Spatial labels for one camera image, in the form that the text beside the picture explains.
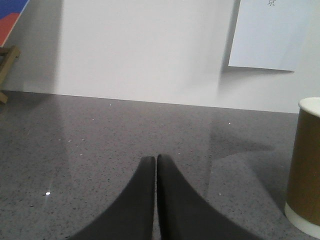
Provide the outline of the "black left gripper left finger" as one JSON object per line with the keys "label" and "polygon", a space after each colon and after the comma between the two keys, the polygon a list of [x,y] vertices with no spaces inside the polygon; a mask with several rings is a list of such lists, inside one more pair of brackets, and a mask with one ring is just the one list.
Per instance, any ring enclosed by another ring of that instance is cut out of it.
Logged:
{"label": "black left gripper left finger", "polygon": [[155,158],[140,159],[115,201],[71,240],[151,240],[155,207]]}

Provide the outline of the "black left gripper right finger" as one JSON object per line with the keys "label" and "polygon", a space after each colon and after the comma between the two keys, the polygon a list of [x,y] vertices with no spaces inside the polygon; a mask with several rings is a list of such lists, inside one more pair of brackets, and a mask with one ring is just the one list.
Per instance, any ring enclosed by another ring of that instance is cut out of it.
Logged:
{"label": "black left gripper right finger", "polygon": [[210,206],[188,183],[173,159],[157,156],[157,211],[163,240],[256,240]]}

